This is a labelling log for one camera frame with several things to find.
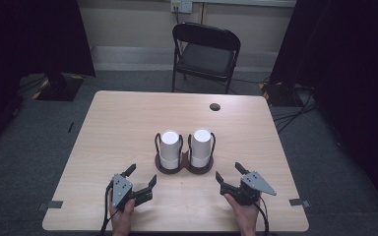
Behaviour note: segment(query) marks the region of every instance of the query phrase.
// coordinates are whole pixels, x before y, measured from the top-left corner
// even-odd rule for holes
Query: wall outlet
[[[171,0],[170,1],[170,12],[182,12],[182,1]]]
[[[192,1],[171,0],[170,12],[192,13]]]

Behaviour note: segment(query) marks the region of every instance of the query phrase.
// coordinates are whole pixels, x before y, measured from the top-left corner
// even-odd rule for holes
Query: white cylinder
[[[168,130],[160,136],[160,164],[166,169],[175,169],[178,167],[179,159],[179,134],[177,132]]]
[[[206,129],[198,129],[192,137],[191,164],[195,167],[205,167],[210,161],[211,155],[211,132]]]

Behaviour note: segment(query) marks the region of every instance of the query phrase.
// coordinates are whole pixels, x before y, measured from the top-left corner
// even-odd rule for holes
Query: human hand
[[[259,210],[254,206],[241,206],[230,194],[223,195],[231,205],[242,236],[256,235],[256,222]]]
[[[135,200],[130,199],[125,204],[124,211],[112,205],[112,189],[109,190],[109,215],[111,216],[112,236],[128,236],[131,231],[131,215],[134,212]]]

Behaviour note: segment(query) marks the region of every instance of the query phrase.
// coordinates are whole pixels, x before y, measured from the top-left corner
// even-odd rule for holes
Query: gray carpet
[[[268,76],[238,72],[235,79],[256,84],[233,81],[231,88],[238,94],[260,95],[257,83]],[[37,78],[39,75],[23,78],[22,84]],[[201,93],[224,91],[217,83],[188,79],[179,79],[177,87]],[[23,92],[25,100],[18,115],[0,135],[0,235],[95,235],[46,232],[41,227],[45,212],[37,207],[51,200],[98,90],[165,92],[170,86],[169,71],[97,72],[96,78],[85,79],[73,102],[33,100],[37,87]],[[271,108],[275,117],[297,110]],[[299,116],[281,132],[299,196],[312,206],[305,210],[308,231],[272,235],[378,235],[378,193],[339,148],[335,133],[318,109]]]

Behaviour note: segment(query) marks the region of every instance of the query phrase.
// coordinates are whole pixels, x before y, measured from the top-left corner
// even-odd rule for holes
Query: black folding chair
[[[173,29],[174,63],[172,89],[176,72],[213,81],[226,82],[228,93],[240,50],[240,40],[231,31],[196,23],[182,23]]]

